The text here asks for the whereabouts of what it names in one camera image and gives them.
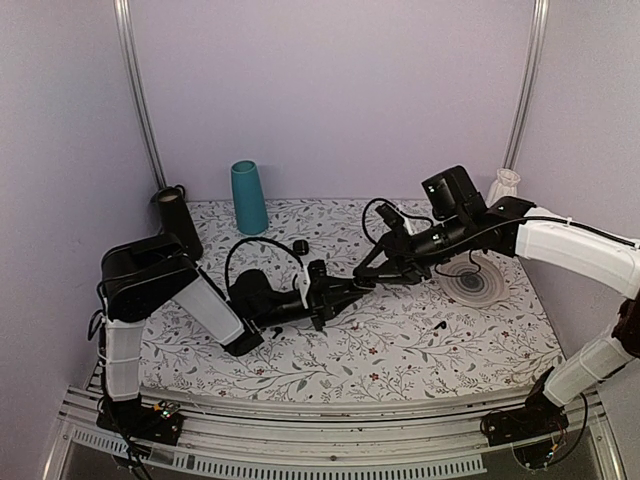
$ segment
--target robotic arm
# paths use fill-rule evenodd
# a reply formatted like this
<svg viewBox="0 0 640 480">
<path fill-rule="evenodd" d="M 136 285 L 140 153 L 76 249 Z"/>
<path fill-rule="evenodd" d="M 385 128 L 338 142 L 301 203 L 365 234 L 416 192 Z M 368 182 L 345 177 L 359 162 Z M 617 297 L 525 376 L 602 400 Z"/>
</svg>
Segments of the robotic arm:
<svg viewBox="0 0 640 480">
<path fill-rule="evenodd" d="M 144 321 L 169 299 L 189 312 L 228 353 L 239 356 L 262 343 L 263 328 L 310 317 L 321 330 L 376 284 L 417 284 L 431 278 L 433 266 L 460 253 L 491 250 L 558 265 L 600 281 L 627 299 L 619 321 L 567 362 L 545 372 L 524 407 L 491 413 L 483 420 L 492 445 L 566 427 L 564 405 L 640 357 L 638 241 L 575 223 L 514 197 L 487 208 L 460 166 L 422 185 L 440 223 L 413 234 L 400 212 L 381 205 L 376 211 L 389 231 L 355 268 L 353 278 L 328 276 L 324 262 L 318 260 L 303 268 L 299 289 L 290 292 L 274 291 L 265 274 L 253 269 L 239 275 L 226 300 L 171 234 L 109 251 L 98 287 L 104 310 L 100 350 L 105 367 L 105 401 L 98 424 L 120 433 L 125 428 L 125 434 L 138 438 L 177 442 L 182 418 L 176 406 L 143 407 L 138 385 Z M 372 266 L 382 254 L 386 259 Z"/>
</svg>

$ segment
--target metal pole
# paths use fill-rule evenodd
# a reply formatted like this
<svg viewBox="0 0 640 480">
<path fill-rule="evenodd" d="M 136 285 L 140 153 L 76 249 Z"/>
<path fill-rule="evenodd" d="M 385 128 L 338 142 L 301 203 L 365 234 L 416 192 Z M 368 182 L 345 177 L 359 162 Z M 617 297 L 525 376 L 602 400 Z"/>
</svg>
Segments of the metal pole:
<svg viewBox="0 0 640 480">
<path fill-rule="evenodd" d="M 511 136 L 507 144 L 507 152 L 504 158 L 503 167 L 511 170 L 515 169 L 522 135 L 529 113 L 529 105 L 533 96 L 533 86 L 538 74 L 538 64 L 542 56 L 542 46 L 544 44 L 544 33 L 547 25 L 547 14 L 549 11 L 549 0 L 536 0 L 533 9 L 533 20 L 531 22 L 531 35 L 529 37 L 529 52 L 525 66 L 522 89 L 520 90 L 520 100 L 516 116 L 511 128 Z"/>
<path fill-rule="evenodd" d="M 147 150 L 149 166 L 155 179 L 158 189 L 167 186 L 164 176 L 160 155 L 158 154 L 158 146 L 153 134 L 151 126 L 151 117 L 147 109 L 147 103 L 142 87 L 142 78 L 140 76 L 140 67 L 138 65 L 138 57 L 136 55 L 135 42 L 133 39 L 133 27 L 131 24 L 131 12 L 129 10 L 129 0 L 114 0 L 116 10 L 116 21 L 118 24 L 118 33 L 120 35 L 120 46 L 122 47 L 122 56 L 127 68 L 129 76 L 129 84 L 133 94 L 133 101 L 138 114 L 138 123 L 142 131 L 142 138 Z"/>
</svg>

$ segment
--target white wall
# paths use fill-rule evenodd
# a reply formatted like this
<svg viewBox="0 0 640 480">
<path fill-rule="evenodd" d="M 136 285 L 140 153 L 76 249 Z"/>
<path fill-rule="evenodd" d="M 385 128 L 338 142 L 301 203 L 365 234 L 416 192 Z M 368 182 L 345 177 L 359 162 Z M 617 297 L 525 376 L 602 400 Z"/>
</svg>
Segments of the white wall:
<svg viewBox="0 0 640 480">
<path fill-rule="evenodd" d="M 0 477 L 37 478 L 86 341 L 100 258 L 150 233 L 153 193 L 113 2 L 0 15 Z"/>
<path fill-rule="evenodd" d="M 160 154 L 194 199 L 255 158 L 269 198 L 423 198 L 502 164 L 533 1 L 137 0 Z"/>
<path fill-rule="evenodd" d="M 640 238 L 640 4 L 552 1 L 517 169 L 520 196 Z M 615 319 L 621 298 L 592 281 L 527 270 L 569 354 Z M 640 369 L 601 388 L 630 479 L 640 479 Z"/>
</svg>

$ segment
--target floral tablecloth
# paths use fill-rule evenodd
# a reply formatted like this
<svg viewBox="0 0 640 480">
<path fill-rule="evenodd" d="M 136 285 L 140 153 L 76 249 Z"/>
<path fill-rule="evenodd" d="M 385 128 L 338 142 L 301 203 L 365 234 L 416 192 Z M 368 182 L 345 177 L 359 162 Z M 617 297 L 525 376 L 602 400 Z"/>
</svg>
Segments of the floral tablecloth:
<svg viewBox="0 0 640 480">
<path fill-rule="evenodd" d="M 364 239 L 362 200 L 268 202 L 264 236 L 291 245 L 306 239 L 305 260 L 324 258 L 329 274 L 349 276 L 371 245 Z M 399 202 L 428 215 L 426 201 Z M 231 202 L 191 203 L 205 247 L 201 265 L 224 285 L 223 267 L 242 235 Z M 384 225 L 372 214 L 374 234 Z M 294 402 L 381 402 L 450 397 L 533 383 L 561 352 L 520 263 L 489 254 L 505 275 L 508 300 L 488 308 L 462 306 L 439 287 L 437 275 L 416 286 L 377 287 L 316 332 L 309 320 L 269 330 L 265 342 L 234 358 L 173 302 L 147 322 L 140 377 L 149 388 L 199 395 Z M 232 262 L 238 272 L 259 267 L 276 289 L 290 289 L 297 266 L 269 245 L 248 244 Z M 447 327 L 434 329 L 442 320 Z"/>
</svg>

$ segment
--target tall teal tumbler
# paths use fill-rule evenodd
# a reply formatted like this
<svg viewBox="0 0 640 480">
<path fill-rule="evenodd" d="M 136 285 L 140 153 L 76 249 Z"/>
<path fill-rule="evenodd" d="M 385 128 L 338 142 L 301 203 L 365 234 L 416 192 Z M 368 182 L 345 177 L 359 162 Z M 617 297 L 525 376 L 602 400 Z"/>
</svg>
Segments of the tall teal tumbler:
<svg viewBox="0 0 640 480">
<path fill-rule="evenodd" d="M 231 166 L 231 190 L 238 230 L 245 235 L 264 232 L 269 227 L 269 217 L 258 167 L 253 160 L 240 160 Z"/>
</svg>

